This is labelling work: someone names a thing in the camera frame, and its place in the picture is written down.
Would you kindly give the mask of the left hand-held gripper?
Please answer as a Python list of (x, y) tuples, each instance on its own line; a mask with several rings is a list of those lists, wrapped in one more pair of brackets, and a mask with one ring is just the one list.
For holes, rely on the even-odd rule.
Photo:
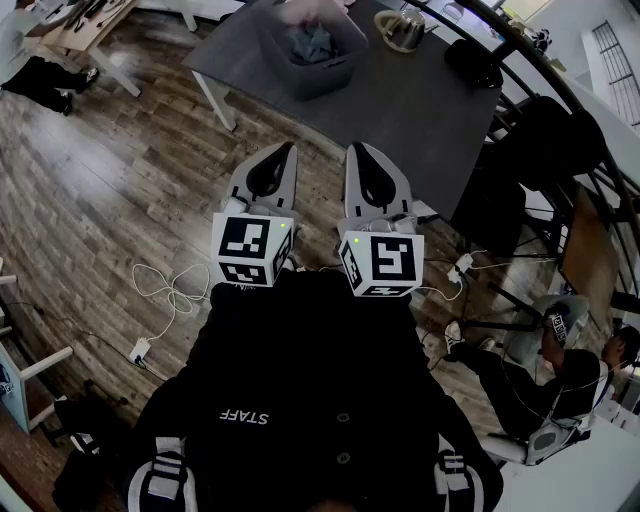
[(264, 198), (278, 208), (292, 208), (297, 171), (298, 148), (292, 142), (266, 147), (234, 170), (232, 197), (213, 216), (211, 260), (219, 282), (253, 288), (275, 284), (293, 248), (295, 220), (246, 201)]

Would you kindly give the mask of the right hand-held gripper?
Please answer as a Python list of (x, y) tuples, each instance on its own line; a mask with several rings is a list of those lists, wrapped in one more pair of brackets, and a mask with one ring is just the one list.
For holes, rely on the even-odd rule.
[(416, 233), (417, 217), (407, 177), (380, 150), (352, 143), (345, 160), (344, 205), (339, 224), (342, 261), (356, 297), (402, 297), (423, 283), (424, 237)]

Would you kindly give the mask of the grey storage bin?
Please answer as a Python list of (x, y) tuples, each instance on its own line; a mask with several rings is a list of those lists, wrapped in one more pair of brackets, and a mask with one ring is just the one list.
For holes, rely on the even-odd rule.
[[(271, 71), (296, 100), (307, 101), (345, 87), (368, 50), (368, 39), (347, 13), (336, 6), (300, 1), (264, 0), (253, 15), (262, 55)], [(290, 26), (320, 22), (336, 42), (340, 55), (308, 66), (289, 60), (283, 34)]]

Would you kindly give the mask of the grey hooded garment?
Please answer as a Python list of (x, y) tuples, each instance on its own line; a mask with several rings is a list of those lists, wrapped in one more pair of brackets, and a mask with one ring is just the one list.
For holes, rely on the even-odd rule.
[(318, 21), (287, 28), (283, 47), (289, 60), (300, 66), (319, 64), (340, 55), (333, 37)]

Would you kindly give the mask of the person's right forearm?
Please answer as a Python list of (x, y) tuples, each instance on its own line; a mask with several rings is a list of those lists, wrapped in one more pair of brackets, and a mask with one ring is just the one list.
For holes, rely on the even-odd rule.
[(415, 381), (429, 376), (430, 359), (424, 353), (407, 298), (357, 297), (353, 305), (356, 319), (364, 324), (366, 353), (377, 369)]

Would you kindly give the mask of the person's left forearm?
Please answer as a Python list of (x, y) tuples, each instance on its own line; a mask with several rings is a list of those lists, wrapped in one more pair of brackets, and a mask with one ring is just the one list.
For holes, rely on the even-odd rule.
[(241, 288), (219, 283), (211, 290), (211, 310), (189, 353), (186, 368), (212, 375), (216, 370), (253, 370), (264, 356), (268, 315), (276, 288)]

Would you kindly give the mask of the white table leg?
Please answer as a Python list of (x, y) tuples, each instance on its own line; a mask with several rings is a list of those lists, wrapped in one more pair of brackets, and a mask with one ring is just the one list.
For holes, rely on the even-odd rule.
[(192, 74), (223, 126), (228, 131), (233, 132), (236, 128), (236, 120), (232, 110), (225, 101), (228, 91), (219, 86), (210, 77), (196, 71), (193, 71)]

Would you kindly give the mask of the white power strip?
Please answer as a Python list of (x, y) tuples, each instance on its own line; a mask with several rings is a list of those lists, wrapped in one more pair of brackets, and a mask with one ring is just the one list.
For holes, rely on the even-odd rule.
[(451, 283), (460, 284), (464, 274), (470, 269), (472, 264), (473, 256), (470, 253), (463, 254), (455, 263), (452, 264), (451, 268), (447, 272), (448, 280)]

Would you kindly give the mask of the black round bag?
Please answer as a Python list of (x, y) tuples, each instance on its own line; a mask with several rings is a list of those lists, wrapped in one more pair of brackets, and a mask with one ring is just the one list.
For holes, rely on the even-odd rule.
[(501, 89), (503, 86), (498, 61), (490, 52), (466, 39), (458, 39), (446, 49), (445, 61), (471, 87)]

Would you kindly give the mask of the clear glass kettle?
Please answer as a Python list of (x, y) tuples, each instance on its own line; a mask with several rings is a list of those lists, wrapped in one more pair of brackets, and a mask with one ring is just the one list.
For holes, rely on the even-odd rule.
[(374, 23), (384, 43), (399, 53), (415, 52), (425, 35), (426, 21), (417, 10), (380, 11)]

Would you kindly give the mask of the black chair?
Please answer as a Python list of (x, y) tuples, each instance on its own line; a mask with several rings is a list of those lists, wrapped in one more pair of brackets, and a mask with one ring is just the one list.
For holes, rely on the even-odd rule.
[(555, 253), (571, 215), (574, 177), (594, 171), (606, 155), (589, 112), (569, 113), (538, 97), (502, 139), (483, 145), (450, 225), (495, 256), (513, 255), (527, 225)]

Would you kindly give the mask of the light wooden desk white legs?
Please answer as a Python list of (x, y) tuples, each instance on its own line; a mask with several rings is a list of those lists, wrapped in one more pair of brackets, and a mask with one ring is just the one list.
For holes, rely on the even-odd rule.
[(64, 51), (82, 53), (90, 56), (93, 61), (110, 77), (115, 79), (126, 91), (137, 98), (140, 89), (115, 65), (100, 49), (100, 43), (114, 30), (114, 28), (137, 5), (138, 0), (124, 0), (114, 13), (101, 11), (93, 19), (83, 19), (84, 25), (75, 32), (74, 28), (59, 27), (37, 40), (40, 45), (51, 50), (68, 64), (71, 63), (64, 55)]

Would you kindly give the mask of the white office chair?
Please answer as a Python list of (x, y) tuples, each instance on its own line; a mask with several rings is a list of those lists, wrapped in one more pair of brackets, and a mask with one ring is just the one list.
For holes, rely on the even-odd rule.
[(483, 449), (498, 463), (536, 466), (564, 449), (590, 437), (593, 418), (580, 420), (546, 419), (527, 440), (518, 440), (504, 434), (489, 434), (480, 440)]

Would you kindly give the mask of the black floor bag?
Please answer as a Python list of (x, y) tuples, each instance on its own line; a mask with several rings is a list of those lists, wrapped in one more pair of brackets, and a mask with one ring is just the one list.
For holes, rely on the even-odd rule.
[[(61, 512), (96, 512), (109, 490), (124, 497), (124, 481), (130, 462), (132, 429), (115, 409), (95, 397), (63, 400), (55, 412), (68, 437), (72, 451), (54, 483), (52, 498)], [(96, 455), (80, 452), (70, 440), (71, 433), (90, 434), (100, 446)]]

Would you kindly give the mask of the white furniture frame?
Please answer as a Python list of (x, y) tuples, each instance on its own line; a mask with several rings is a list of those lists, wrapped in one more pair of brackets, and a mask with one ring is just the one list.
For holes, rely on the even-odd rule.
[(67, 397), (62, 395), (56, 398), (45, 409), (31, 417), (27, 404), (26, 382), (70, 357), (73, 349), (67, 346), (20, 370), (2, 344), (2, 339), (11, 333), (10, 326), (0, 326), (0, 403), (6, 407), (21, 429), (26, 434), (30, 434), (55, 412), (55, 404), (66, 400)]

